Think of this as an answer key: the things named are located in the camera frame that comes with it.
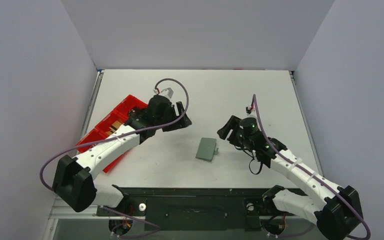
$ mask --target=screw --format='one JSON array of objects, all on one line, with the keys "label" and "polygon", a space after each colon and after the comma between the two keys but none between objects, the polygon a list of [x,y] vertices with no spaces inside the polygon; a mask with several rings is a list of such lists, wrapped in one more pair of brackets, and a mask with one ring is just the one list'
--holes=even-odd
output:
[{"label": "screw", "polygon": [[143,212],[145,211],[145,209],[147,209],[147,206],[145,205],[145,203],[139,204],[139,211]]}]

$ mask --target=robotic arm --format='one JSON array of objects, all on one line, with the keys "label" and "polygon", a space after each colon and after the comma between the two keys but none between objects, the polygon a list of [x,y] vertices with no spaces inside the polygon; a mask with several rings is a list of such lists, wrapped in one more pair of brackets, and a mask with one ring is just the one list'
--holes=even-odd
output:
[{"label": "robotic arm", "polygon": [[[184,113],[182,102],[175,106],[171,103],[173,90],[166,88],[158,90],[148,103],[147,108],[132,109],[129,119],[107,139],[111,141],[99,143],[88,151],[71,158],[63,156],[56,167],[52,184],[53,191],[58,194],[76,212],[81,212],[90,205],[105,205],[116,207],[123,199],[123,194],[113,186],[94,184],[94,179],[112,161],[129,149],[142,144],[146,139],[155,135],[156,128],[142,130],[148,127],[168,124]],[[164,126],[163,132],[186,128],[192,122],[186,114],[174,124]],[[136,134],[118,137],[125,133],[138,131]]]},{"label": "robotic arm", "polygon": [[240,150],[252,152],[260,164],[282,174],[307,194],[307,196],[297,195],[276,185],[262,196],[264,206],[289,212],[316,224],[329,240],[344,239],[360,224],[360,221],[328,187],[336,191],[360,216],[363,216],[357,191],[351,186],[342,188],[325,179],[302,163],[300,158],[277,139],[268,137],[271,142],[269,144],[258,128],[256,109],[252,106],[247,107],[246,112],[247,117],[244,119],[231,116],[226,125],[217,131],[218,136],[223,140],[227,139]]}]

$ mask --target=white wall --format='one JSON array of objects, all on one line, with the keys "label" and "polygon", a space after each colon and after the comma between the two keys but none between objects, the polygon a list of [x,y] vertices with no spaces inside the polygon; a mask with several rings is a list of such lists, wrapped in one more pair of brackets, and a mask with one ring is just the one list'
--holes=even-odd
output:
[{"label": "white wall", "polygon": [[334,0],[62,0],[98,68],[295,70]]},{"label": "white wall", "polygon": [[384,1],[336,0],[295,79],[323,172],[384,239]]},{"label": "white wall", "polygon": [[39,169],[78,139],[95,77],[59,0],[0,1],[0,240],[42,238]]}]

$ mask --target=white table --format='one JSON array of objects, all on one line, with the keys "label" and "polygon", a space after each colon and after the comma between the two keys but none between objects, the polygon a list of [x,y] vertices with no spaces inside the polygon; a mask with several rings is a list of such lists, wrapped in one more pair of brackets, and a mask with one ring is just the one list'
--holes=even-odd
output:
[{"label": "white table", "polygon": [[[87,131],[129,94],[147,103],[154,95],[155,83],[163,78],[174,78],[185,85],[192,125],[172,132],[157,131],[111,172],[100,174],[95,183],[137,188],[296,188],[266,166],[259,175],[251,174],[250,157],[216,134],[231,115],[246,116],[245,106],[254,93],[267,135],[320,171],[288,71],[106,69]],[[174,102],[186,105],[185,94],[176,83],[160,85],[160,89],[167,87],[174,90]],[[195,158],[202,137],[217,139],[219,154],[212,162]],[[251,167],[256,172],[259,163],[253,162]]]}]

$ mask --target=red plastic bin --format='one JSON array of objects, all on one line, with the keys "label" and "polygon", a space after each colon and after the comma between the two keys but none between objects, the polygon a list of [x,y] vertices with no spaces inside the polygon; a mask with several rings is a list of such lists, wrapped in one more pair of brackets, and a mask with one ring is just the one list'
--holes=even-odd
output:
[{"label": "red plastic bin", "polygon": [[[103,140],[108,138],[111,131],[114,131],[114,127],[111,128],[116,122],[123,124],[127,119],[129,119],[129,111],[134,107],[138,109],[144,109],[148,107],[146,103],[137,99],[133,95],[128,95],[123,101],[120,102],[104,119],[102,119],[88,134],[86,134],[77,144],[85,144],[98,140]],[[91,146],[80,147],[77,150],[80,153],[86,152],[88,149],[92,148]],[[121,160],[123,157],[129,153],[129,151],[123,153],[121,156],[117,157],[113,162],[103,169],[104,173],[108,173],[114,166]]]}]

